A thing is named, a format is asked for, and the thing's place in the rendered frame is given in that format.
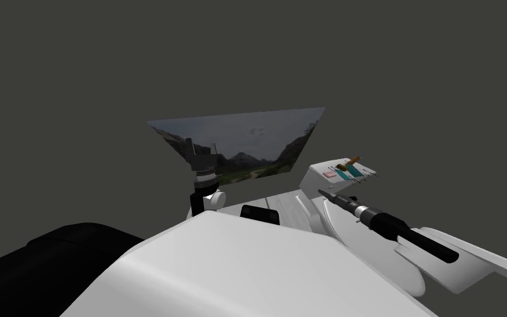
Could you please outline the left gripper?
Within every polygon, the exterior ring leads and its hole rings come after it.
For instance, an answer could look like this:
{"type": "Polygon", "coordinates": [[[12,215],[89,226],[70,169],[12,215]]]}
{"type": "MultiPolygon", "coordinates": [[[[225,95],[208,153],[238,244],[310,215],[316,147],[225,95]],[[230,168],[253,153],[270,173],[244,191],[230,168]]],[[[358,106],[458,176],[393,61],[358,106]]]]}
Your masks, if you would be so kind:
{"type": "Polygon", "coordinates": [[[191,170],[194,172],[214,173],[218,160],[216,144],[210,144],[210,154],[196,154],[192,139],[186,138],[185,143],[191,170]]]}

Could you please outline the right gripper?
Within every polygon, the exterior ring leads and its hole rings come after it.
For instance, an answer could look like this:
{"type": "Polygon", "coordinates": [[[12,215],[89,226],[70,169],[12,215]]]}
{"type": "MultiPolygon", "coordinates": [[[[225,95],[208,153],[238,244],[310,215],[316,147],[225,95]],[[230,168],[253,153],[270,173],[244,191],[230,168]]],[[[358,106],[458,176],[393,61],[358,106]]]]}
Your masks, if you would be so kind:
{"type": "Polygon", "coordinates": [[[318,192],[323,197],[325,197],[328,201],[330,201],[332,204],[337,205],[341,209],[343,209],[353,215],[355,214],[355,210],[361,206],[358,202],[350,199],[349,197],[344,197],[344,196],[332,194],[329,192],[325,192],[322,189],[319,189],[318,192]]]}

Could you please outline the landscape picture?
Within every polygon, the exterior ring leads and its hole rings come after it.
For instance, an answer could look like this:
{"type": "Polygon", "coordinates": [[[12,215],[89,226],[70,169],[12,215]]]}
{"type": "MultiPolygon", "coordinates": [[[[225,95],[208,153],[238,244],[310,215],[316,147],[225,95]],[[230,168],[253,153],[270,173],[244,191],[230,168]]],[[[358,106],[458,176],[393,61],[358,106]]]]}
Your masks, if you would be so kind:
{"type": "Polygon", "coordinates": [[[224,114],[147,121],[181,157],[186,138],[196,154],[217,148],[216,175],[221,185],[290,172],[325,109],[224,114]]]}

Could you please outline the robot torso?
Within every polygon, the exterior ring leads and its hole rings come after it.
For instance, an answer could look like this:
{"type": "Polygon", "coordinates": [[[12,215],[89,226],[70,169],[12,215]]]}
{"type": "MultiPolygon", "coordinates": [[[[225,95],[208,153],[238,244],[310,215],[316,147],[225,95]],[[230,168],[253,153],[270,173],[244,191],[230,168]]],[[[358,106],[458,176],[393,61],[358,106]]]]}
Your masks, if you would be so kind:
{"type": "Polygon", "coordinates": [[[60,317],[438,317],[337,240],[207,211],[119,257],[60,317]]]}

